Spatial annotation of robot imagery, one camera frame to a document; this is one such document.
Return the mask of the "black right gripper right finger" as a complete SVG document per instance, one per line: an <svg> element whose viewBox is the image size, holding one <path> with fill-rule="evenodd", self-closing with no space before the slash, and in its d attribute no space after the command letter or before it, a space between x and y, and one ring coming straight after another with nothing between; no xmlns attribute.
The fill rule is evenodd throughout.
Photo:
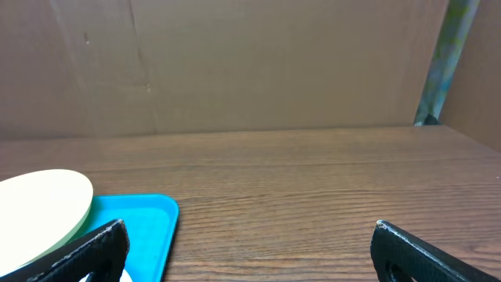
<svg viewBox="0 0 501 282"><path fill-rule="evenodd" d="M382 282L499 282L385 220L375 225L370 256Z"/></svg>

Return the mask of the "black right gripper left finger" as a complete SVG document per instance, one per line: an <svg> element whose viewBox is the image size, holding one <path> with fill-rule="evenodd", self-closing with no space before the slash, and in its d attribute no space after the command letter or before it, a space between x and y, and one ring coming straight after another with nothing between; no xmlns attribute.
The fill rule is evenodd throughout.
<svg viewBox="0 0 501 282"><path fill-rule="evenodd" d="M114 219L1 277L1 282L119 282L129 253L124 221Z"/></svg>

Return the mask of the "white plate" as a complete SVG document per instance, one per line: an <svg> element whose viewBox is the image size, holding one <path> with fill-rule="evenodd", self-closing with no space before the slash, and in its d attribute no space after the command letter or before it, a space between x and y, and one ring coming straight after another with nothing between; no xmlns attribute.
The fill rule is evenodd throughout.
<svg viewBox="0 0 501 282"><path fill-rule="evenodd" d="M90 276L91 276L91 274L88 274L87 276L81 278L79 280L79 282L88 282ZM132 282L132 278L130 277L130 275L128 274L128 272L125 269L122 271L121 278L120 278L119 282Z"/></svg>

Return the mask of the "yellow plate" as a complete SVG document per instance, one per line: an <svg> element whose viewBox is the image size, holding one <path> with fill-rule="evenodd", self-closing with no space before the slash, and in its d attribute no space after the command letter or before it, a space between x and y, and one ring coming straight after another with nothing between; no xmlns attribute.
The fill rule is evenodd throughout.
<svg viewBox="0 0 501 282"><path fill-rule="evenodd" d="M49 169L1 181L1 275L63 246L91 208L93 186L80 172Z"/></svg>

